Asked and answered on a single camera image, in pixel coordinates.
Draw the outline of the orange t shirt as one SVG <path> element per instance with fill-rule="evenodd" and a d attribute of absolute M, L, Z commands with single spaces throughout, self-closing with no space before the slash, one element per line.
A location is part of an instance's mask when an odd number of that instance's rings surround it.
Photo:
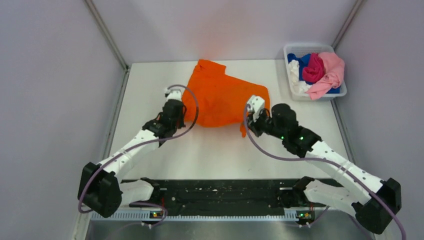
<path fill-rule="evenodd" d="M 226 66 L 210 61 L 198 60 L 187 87 L 198 101 L 196 124 L 204 128 L 220 128 L 240 124 L 240 133 L 246 137 L 243 112 L 252 95 L 265 100 L 270 108 L 268 89 L 226 74 Z"/>

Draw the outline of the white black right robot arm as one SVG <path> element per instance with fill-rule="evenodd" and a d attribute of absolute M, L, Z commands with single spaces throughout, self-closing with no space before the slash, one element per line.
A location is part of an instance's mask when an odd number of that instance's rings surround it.
<path fill-rule="evenodd" d="M 394 222 L 401 238 L 406 239 L 406 230 L 397 217 L 402 207 L 400 183 L 393 178 L 383 180 L 341 156 L 318 134 L 301 126 L 289 105 L 279 103 L 267 109 L 263 103 L 249 101 L 243 110 L 243 126 L 251 142 L 263 134 L 275 137 L 293 154 L 293 162 L 309 163 L 339 183 L 335 187 L 303 177 L 293 192 L 297 205 L 313 202 L 335 208 L 377 235 Z"/>

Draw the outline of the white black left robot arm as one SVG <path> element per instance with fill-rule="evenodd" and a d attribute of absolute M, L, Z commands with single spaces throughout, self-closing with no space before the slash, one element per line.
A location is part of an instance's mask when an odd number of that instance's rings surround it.
<path fill-rule="evenodd" d="M 114 214 L 123 201 L 123 177 L 138 163 L 135 157 L 178 138 L 176 132 L 185 127 L 186 112 L 182 100 L 168 99 L 156 118 L 146 122 L 126 145 L 99 163 L 87 163 L 79 183 L 78 211 L 82 214 L 94 211 L 105 218 Z"/>

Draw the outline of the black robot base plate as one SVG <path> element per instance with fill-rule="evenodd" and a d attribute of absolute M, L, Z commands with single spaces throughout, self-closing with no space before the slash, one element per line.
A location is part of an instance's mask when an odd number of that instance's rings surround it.
<path fill-rule="evenodd" d="M 295 179 L 143 180 L 153 186 L 147 203 L 171 216 L 283 215 L 285 209 L 316 207 L 293 190 Z"/>

